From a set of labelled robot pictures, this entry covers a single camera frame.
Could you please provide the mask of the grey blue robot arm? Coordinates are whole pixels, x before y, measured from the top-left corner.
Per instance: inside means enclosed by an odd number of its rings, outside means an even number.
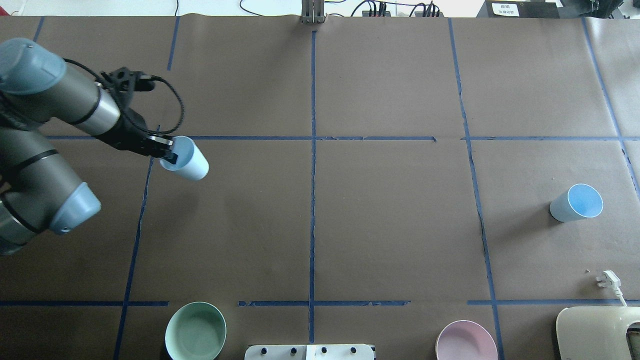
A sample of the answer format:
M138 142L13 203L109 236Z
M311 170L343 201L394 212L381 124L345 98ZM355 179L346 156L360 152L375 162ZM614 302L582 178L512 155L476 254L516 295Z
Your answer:
M100 212L101 203L39 132L53 118L116 150L160 158L172 166L173 130L151 130L131 109L135 92L165 80L126 67L100 74L27 38L0 46L0 247L13 255L46 230L63 235Z

